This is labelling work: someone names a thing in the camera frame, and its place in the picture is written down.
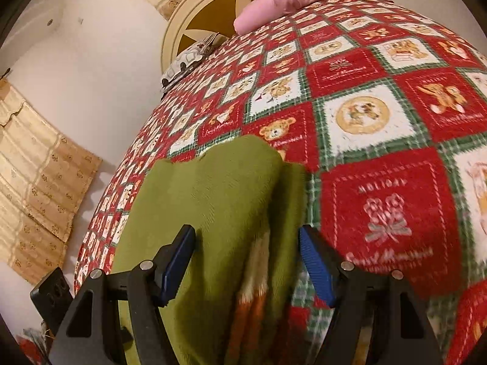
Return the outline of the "green striped knit sweater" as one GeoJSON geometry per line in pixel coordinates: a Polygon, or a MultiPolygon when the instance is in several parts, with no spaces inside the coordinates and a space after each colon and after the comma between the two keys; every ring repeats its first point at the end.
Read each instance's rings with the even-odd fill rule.
{"type": "Polygon", "coordinates": [[[161,310],[181,364],[270,364],[296,280],[305,168],[254,135],[189,162],[159,160],[145,177],[116,247],[132,269],[196,230],[176,297],[161,310]]]}

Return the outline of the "red patchwork teddy bedspread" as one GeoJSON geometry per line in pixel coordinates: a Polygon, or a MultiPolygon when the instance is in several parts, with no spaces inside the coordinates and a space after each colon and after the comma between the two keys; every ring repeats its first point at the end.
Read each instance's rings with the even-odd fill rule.
{"type": "Polygon", "coordinates": [[[486,59],[387,0],[327,0],[234,36],[163,96],[83,238],[110,271],[153,163],[245,134],[310,172],[308,221],[348,261],[401,269],[448,364],[486,329],[486,59]]]}

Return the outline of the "grey patterned pillow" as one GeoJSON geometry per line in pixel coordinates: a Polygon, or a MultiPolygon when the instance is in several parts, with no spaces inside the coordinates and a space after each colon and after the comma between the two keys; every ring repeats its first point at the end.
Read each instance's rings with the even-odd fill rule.
{"type": "Polygon", "coordinates": [[[216,49],[229,38],[221,33],[211,32],[204,39],[188,46],[179,53],[168,68],[163,71],[161,78],[161,93],[164,96],[176,86],[184,77],[200,66],[216,49]]]}

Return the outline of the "left curtain rod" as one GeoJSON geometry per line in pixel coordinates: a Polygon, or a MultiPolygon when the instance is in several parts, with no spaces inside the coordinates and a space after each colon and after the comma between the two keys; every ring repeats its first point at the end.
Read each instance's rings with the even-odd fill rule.
{"type": "Polygon", "coordinates": [[[0,80],[7,78],[10,72],[11,72],[11,68],[7,68],[7,70],[1,75],[0,80]]]}

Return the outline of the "cream wooden headboard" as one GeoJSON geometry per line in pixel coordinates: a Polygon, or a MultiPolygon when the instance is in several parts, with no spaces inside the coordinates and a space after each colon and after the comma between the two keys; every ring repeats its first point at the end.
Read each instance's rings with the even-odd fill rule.
{"type": "Polygon", "coordinates": [[[253,0],[182,0],[168,21],[161,51],[164,71],[188,46],[214,33],[232,38],[233,22],[253,0]]]}

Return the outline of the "pink pillow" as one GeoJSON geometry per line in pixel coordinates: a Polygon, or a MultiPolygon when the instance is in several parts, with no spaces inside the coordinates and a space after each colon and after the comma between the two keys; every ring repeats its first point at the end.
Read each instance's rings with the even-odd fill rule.
{"type": "Polygon", "coordinates": [[[239,36],[243,36],[319,1],[323,0],[253,0],[235,18],[233,28],[239,36]]]}

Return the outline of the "beige left wall curtain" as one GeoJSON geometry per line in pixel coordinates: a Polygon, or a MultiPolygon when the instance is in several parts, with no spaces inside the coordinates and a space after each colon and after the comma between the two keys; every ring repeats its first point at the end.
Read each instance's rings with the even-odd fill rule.
{"type": "Polygon", "coordinates": [[[73,220],[102,160],[1,81],[1,260],[32,285],[63,265],[73,220]]]}

